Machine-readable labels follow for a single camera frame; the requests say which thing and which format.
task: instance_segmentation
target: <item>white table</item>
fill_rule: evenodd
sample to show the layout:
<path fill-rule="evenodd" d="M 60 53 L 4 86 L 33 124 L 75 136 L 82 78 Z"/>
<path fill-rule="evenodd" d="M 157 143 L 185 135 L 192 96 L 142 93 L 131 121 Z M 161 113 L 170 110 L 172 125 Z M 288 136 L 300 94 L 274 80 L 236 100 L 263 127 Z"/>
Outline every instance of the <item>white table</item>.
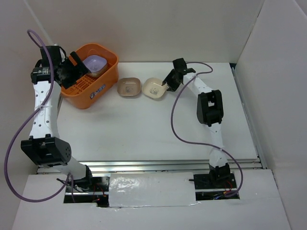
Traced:
<path fill-rule="evenodd" d="M 222 135 L 225 149 L 238 160 L 253 161 L 257 154 L 228 63 L 211 63 L 214 72 L 200 78 L 223 95 Z M 197 72 L 207 71 L 190 64 Z M 172 63 L 119 63 L 120 78 L 164 79 Z M 181 143 L 170 127 L 170 114 L 177 92 L 166 92 L 155 101 L 140 94 L 122 98 L 117 85 L 89 109 L 79 110 L 63 101 L 58 118 L 60 138 L 69 142 L 79 161 L 164 161 L 208 160 L 210 148 Z M 196 117 L 197 98 L 189 89 L 183 92 L 175 110 L 178 134 L 187 140 L 211 142 L 208 129 Z"/>

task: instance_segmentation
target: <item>plastic container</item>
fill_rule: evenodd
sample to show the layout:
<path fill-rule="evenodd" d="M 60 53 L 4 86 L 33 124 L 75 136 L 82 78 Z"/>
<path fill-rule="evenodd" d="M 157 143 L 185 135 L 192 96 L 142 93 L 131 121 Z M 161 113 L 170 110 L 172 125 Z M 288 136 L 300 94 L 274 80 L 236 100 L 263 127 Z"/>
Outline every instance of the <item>plastic container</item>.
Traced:
<path fill-rule="evenodd" d="M 163 96 L 168 86 L 162 86 L 163 81 L 158 78 L 149 78 L 142 87 L 142 92 L 153 99 L 159 99 Z"/>
<path fill-rule="evenodd" d="M 90 55 L 83 64 L 91 71 L 88 75 L 93 78 L 99 78 L 107 71 L 107 60 L 98 55 Z"/>
<path fill-rule="evenodd" d="M 134 97 L 141 92 L 141 81 L 138 78 L 122 78 L 117 83 L 117 92 L 122 97 Z"/>
<path fill-rule="evenodd" d="M 113 52 L 96 43 L 89 43 L 76 51 L 81 60 L 98 55 L 107 60 L 107 70 L 98 78 L 84 75 L 68 89 L 62 87 L 61 95 L 79 109 L 89 108 L 118 81 L 118 57 Z M 69 57 L 74 65 L 77 63 Z"/>

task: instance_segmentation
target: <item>orange plastic basket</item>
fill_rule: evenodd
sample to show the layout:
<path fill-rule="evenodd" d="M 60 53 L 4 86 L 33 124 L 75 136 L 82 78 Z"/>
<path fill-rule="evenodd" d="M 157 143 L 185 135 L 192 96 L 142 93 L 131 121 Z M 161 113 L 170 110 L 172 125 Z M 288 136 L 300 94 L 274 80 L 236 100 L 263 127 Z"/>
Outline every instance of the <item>orange plastic basket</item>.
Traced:
<path fill-rule="evenodd" d="M 81 60 L 90 55 L 98 55 L 107 60 L 107 71 L 99 78 L 82 76 L 68 89 L 62 87 L 61 95 L 79 109 L 89 108 L 118 81 L 118 57 L 113 52 L 96 43 L 89 43 L 76 51 Z M 69 56 L 74 65 L 77 63 Z"/>

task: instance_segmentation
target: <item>blue sticker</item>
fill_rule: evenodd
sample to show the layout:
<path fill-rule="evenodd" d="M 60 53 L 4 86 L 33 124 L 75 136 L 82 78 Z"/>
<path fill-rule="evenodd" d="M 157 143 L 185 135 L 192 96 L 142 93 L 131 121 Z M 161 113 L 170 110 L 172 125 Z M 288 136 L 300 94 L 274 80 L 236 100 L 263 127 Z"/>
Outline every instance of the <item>blue sticker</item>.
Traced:
<path fill-rule="evenodd" d="M 106 87 L 106 85 L 103 84 L 103 86 L 101 86 L 98 90 L 96 90 L 96 92 L 92 92 L 91 95 L 90 95 L 90 98 L 93 99 L 96 96 L 96 94 L 98 94 L 100 91 L 102 91 L 105 87 Z"/>

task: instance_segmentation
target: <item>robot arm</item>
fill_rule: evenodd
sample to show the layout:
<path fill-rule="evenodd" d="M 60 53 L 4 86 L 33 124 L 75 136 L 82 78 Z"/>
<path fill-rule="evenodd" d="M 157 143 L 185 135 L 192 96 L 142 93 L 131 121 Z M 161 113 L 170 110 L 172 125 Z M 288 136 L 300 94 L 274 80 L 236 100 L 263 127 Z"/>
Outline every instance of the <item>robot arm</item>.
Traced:
<path fill-rule="evenodd" d="M 196 76 L 195 70 L 188 69 L 183 58 L 173 61 L 174 69 L 163 81 L 168 84 L 169 91 L 176 91 L 179 85 L 187 84 L 195 78 L 188 88 L 197 97 L 198 121 L 210 130 L 212 144 L 223 148 L 221 122 L 224 116 L 222 94 L 213 90 Z M 230 168 L 226 155 L 213 148 L 209 157 L 210 175 L 214 182 L 222 181 L 230 176 Z"/>
<path fill-rule="evenodd" d="M 85 69 L 80 70 L 78 67 L 74 67 L 69 59 L 63 56 L 59 46 L 47 46 L 47 48 L 50 51 L 56 76 L 52 94 L 34 117 L 29 139 L 21 142 L 21 149 L 36 165 L 53 167 L 66 175 L 71 173 L 76 185 L 87 188 L 92 182 L 91 171 L 88 166 L 79 163 L 71 156 L 71 146 L 59 138 L 57 125 L 61 85 L 64 82 L 66 87 L 74 84 L 77 78 L 83 75 Z M 51 86 L 49 64 L 45 58 L 47 57 L 42 52 L 42 60 L 38 61 L 31 73 L 35 91 L 35 110 L 41 106 Z M 71 71 L 77 73 L 73 78 L 63 74 Z"/>

